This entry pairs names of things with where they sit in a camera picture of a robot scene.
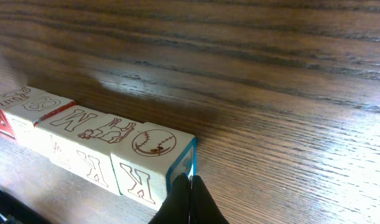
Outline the blue D wooden block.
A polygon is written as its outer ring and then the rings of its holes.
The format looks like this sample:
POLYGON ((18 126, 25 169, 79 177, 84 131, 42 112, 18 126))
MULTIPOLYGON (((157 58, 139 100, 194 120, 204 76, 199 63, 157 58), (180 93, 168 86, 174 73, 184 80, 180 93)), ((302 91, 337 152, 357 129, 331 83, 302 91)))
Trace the blue D wooden block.
POLYGON ((69 98, 43 93, 9 108, 7 118, 17 142, 30 149, 35 149, 42 142, 42 134, 38 133, 36 126, 74 105, 76 102, 69 98))

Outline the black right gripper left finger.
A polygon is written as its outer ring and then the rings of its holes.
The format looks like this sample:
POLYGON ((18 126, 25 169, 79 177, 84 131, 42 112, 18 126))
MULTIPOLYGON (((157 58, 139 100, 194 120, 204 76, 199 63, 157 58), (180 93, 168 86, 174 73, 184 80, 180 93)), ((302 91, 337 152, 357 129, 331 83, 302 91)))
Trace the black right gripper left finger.
POLYGON ((149 224, 187 224, 190 209, 190 181, 186 174, 178 175, 166 200, 149 224))

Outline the green B wooden block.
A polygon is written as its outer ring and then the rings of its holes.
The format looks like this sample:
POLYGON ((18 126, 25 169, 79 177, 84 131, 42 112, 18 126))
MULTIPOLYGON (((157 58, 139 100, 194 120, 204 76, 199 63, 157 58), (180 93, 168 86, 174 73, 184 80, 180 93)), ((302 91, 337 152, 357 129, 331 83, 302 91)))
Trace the green B wooden block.
POLYGON ((75 143, 55 145, 51 161, 85 180, 120 195, 111 161, 112 150, 126 139, 140 123, 106 114, 90 129, 75 134, 75 143))

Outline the bird picture wooden block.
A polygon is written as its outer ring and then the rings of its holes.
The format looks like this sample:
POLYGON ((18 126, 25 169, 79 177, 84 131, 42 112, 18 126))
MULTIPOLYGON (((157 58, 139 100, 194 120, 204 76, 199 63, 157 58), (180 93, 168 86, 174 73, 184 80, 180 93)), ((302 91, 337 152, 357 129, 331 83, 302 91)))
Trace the bird picture wooden block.
POLYGON ((195 135, 150 122, 135 128, 111 153, 120 193, 159 210, 180 174, 196 174, 195 135))

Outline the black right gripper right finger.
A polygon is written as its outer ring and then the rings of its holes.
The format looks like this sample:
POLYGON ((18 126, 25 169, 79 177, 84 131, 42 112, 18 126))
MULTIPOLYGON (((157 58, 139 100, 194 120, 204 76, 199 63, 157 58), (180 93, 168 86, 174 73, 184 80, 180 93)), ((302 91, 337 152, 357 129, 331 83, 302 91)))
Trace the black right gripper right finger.
POLYGON ((190 223, 229 224, 216 205, 202 178, 198 175, 192 177, 190 223))

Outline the red E wooden block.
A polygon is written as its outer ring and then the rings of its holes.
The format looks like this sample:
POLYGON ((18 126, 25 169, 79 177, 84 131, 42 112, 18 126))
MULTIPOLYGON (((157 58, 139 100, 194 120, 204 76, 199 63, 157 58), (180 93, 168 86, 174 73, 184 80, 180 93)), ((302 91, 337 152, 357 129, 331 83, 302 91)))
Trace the red E wooden block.
POLYGON ((23 86, 16 90, 9 91, 0 95, 0 135, 6 139, 15 141, 15 132, 12 128, 12 124, 7 119, 7 110, 13 106, 28 101, 35 96, 46 93, 44 90, 40 90, 31 86, 23 86))

